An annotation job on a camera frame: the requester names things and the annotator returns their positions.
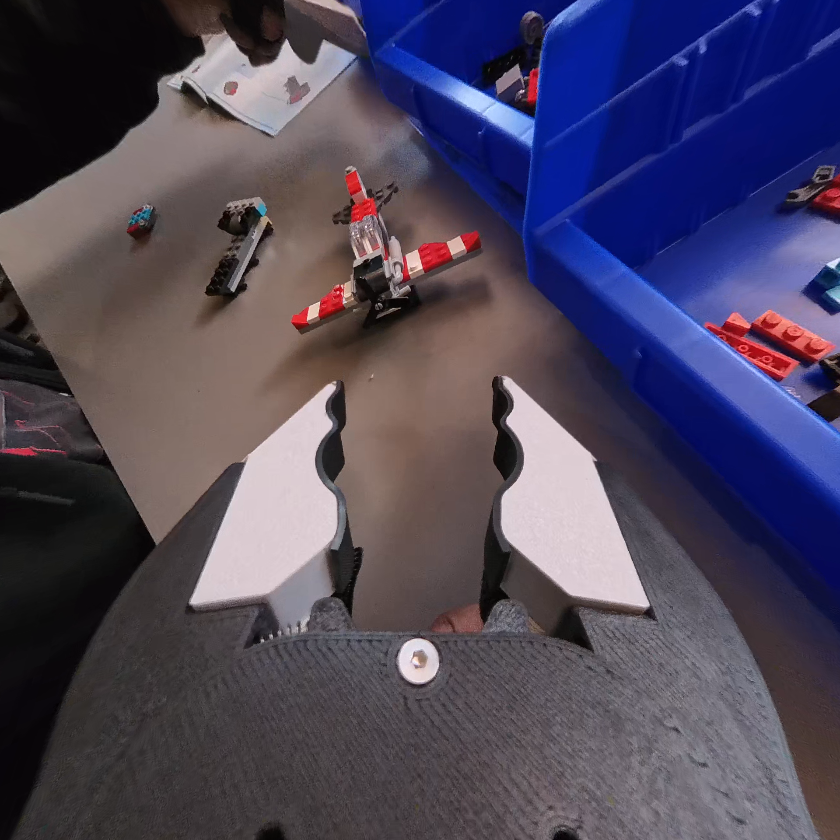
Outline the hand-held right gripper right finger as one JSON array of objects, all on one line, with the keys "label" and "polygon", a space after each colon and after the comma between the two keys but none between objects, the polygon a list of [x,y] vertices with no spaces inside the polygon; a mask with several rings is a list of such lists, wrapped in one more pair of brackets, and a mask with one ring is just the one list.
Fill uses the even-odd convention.
[{"label": "hand-held right gripper right finger", "polygon": [[486,622],[513,600],[545,632],[574,607],[643,616],[650,602],[594,456],[507,375],[494,377],[490,509],[480,585]]}]

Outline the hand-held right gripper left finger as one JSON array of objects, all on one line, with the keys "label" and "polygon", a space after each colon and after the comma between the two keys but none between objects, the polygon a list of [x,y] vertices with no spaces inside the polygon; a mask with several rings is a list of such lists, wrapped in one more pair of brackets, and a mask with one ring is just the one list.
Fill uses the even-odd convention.
[{"label": "hand-held right gripper left finger", "polygon": [[333,596],[351,612],[361,550],[335,480],[344,466],[344,385],[332,381],[243,461],[189,606],[265,606],[309,617]]}]

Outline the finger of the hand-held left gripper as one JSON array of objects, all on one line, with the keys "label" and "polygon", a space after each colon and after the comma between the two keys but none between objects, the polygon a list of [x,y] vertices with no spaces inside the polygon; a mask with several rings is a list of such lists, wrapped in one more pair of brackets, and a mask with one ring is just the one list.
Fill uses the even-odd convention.
[{"label": "finger of the hand-held left gripper", "polygon": [[324,43],[366,57],[366,33],[359,14],[339,1],[285,1],[285,33],[291,50],[313,64]]}]

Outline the person's left forearm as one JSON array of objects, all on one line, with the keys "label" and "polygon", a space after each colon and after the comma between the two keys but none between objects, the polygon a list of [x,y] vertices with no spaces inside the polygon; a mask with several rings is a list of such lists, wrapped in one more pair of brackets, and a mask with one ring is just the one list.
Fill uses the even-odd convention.
[{"label": "person's left forearm", "polygon": [[110,152],[229,2],[2,1],[1,210]]}]

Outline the grey desk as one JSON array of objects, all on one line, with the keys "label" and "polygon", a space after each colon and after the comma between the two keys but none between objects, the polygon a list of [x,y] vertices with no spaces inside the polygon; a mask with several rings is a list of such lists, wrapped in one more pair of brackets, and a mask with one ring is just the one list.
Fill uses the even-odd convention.
[{"label": "grey desk", "polygon": [[[388,230],[408,249],[479,231],[483,255],[425,280],[378,330],[291,316],[349,273],[333,211],[343,168],[395,181]],[[273,233],[236,298],[205,288],[230,202],[260,196]],[[127,234],[149,203],[154,230]],[[2,215],[2,266],[159,541],[219,473],[342,380],[339,486],[364,547],[353,614],[414,629],[475,597],[499,474],[491,380],[511,376],[616,467],[689,552],[756,657],[789,738],[838,740],[838,631],[768,551],[682,469],[672,436],[527,277],[520,237],[354,62],[275,138],[161,86],[109,154]]]}]

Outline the person's right hand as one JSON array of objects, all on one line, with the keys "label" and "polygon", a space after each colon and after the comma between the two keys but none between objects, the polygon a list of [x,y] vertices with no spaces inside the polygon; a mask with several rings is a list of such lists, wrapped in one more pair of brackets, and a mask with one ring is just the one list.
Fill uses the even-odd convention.
[{"label": "person's right hand", "polygon": [[429,627],[433,634],[480,634],[484,628],[478,603],[461,605],[440,613]]}]

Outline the open instruction booklet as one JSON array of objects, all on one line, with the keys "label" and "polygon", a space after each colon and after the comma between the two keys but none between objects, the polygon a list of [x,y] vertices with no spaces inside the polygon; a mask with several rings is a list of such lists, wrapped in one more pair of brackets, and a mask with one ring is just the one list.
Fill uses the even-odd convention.
[{"label": "open instruction booklet", "polygon": [[204,55],[167,85],[275,137],[355,60],[350,52],[322,43],[309,64],[284,44],[273,62],[252,66],[230,37],[218,34],[206,42]]}]

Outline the blue plastic bin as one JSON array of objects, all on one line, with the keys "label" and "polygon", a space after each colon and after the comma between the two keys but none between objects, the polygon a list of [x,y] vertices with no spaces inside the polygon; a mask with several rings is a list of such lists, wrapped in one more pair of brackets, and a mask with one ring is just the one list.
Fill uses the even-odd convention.
[{"label": "blue plastic bin", "polygon": [[481,84],[482,67],[520,39],[530,11],[546,24],[571,2],[362,1],[374,73],[386,98],[517,232],[522,231],[533,118]]},{"label": "blue plastic bin", "polygon": [[773,381],[706,328],[805,292],[838,220],[786,194],[838,165],[838,2],[576,2],[542,48],[524,219],[532,283],[838,603],[838,428],[819,363]]}]

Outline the pile of dark bricks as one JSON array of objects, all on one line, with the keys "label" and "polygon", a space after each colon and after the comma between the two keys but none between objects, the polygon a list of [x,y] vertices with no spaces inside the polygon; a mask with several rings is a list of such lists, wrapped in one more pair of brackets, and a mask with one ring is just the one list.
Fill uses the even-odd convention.
[{"label": "pile of dark bricks", "polygon": [[481,84],[493,86],[496,99],[534,117],[539,88],[545,22],[540,13],[528,11],[519,24],[521,43],[483,64]]}]

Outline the grey and black brick assembly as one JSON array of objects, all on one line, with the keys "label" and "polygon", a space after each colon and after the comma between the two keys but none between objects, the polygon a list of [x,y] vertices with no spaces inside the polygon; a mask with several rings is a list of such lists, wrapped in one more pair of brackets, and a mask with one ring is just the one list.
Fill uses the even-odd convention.
[{"label": "grey and black brick assembly", "polygon": [[232,239],[206,285],[205,294],[236,298],[247,290],[247,274],[259,264],[257,248],[273,233],[264,200],[254,196],[228,203],[217,227]]}]

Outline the person's dark clothing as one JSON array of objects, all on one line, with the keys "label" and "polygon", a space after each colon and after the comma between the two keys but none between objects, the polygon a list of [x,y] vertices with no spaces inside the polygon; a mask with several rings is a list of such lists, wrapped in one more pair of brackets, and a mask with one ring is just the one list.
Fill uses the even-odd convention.
[{"label": "person's dark clothing", "polygon": [[1,831],[9,838],[92,635],[154,541],[115,472],[1,458]]}]

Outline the black bag with red pattern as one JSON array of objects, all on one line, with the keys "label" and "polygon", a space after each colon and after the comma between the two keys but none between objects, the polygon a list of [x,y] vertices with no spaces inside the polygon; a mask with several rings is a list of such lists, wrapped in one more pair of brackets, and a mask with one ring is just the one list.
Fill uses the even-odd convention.
[{"label": "black bag with red pattern", "polygon": [[1,271],[1,445],[15,455],[109,459],[28,311]]}]

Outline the red and white brick airplane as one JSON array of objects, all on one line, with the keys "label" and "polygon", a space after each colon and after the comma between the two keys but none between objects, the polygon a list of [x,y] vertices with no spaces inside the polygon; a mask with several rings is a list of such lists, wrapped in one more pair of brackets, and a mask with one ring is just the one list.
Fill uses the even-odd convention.
[{"label": "red and white brick airplane", "polygon": [[413,310],[422,302],[417,291],[420,280],[481,254],[477,231],[404,251],[399,240],[388,234],[382,215],[383,207],[398,193],[398,185],[389,182],[379,189],[367,188],[354,166],[345,169],[344,182],[350,200],[332,215],[332,222],[348,228],[352,273],[349,280],[333,286],[291,319],[301,334],[361,309],[365,309],[363,329]]}]

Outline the loose red and teal bricks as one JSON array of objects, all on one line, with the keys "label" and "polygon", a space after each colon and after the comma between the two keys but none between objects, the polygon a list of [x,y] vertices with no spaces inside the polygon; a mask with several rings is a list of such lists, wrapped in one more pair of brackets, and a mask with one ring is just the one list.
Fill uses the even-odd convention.
[{"label": "loose red and teal bricks", "polygon": [[[838,166],[818,165],[811,177],[787,192],[778,205],[781,214],[804,208],[838,219]],[[807,403],[829,424],[839,418],[838,347],[800,323],[768,309],[752,321],[733,311],[721,325],[705,322],[704,328],[773,381],[782,383],[800,364],[816,365],[831,389]]]}]

